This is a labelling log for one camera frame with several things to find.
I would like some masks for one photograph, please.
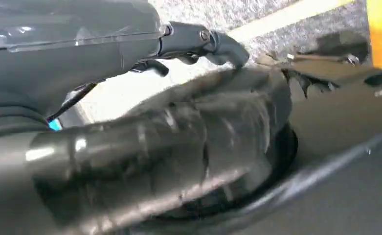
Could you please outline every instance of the metal screw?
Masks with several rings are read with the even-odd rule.
[[[209,32],[207,30],[200,31],[200,38],[205,42],[209,40]]]

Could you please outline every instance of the vacuum hose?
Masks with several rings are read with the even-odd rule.
[[[0,158],[0,221],[15,232],[49,221],[56,229],[43,225],[43,234],[102,234],[207,195],[245,175],[253,163],[270,174],[265,152],[287,121],[291,102],[285,81],[268,84],[268,92],[213,93],[110,122],[32,135],[19,174],[13,172],[22,164]],[[10,144],[7,152],[18,150]],[[27,186],[16,183],[19,175],[30,176]],[[2,233],[7,228],[0,224]]]

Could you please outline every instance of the black cable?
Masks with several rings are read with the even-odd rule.
[[[82,90],[80,90],[74,97],[66,100],[60,107],[60,109],[54,113],[53,115],[47,118],[47,121],[53,121],[58,118],[61,114],[67,111],[69,108],[73,107],[76,103],[78,103],[82,98],[84,98],[88,93],[90,93],[93,88],[97,86],[97,83],[87,84]]]

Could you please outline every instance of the gray plastic housing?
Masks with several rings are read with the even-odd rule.
[[[160,29],[145,0],[0,0],[0,106],[46,117],[74,88],[155,55]]]

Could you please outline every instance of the blue light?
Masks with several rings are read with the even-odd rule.
[[[51,122],[49,123],[49,127],[50,127],[51,129],[53,129],[54,131],[59,131],[59,130],[62,129],[62,128],[61,128],[61,124],[60,124],[59,120],[57,120],[57,119],[51,121]]]

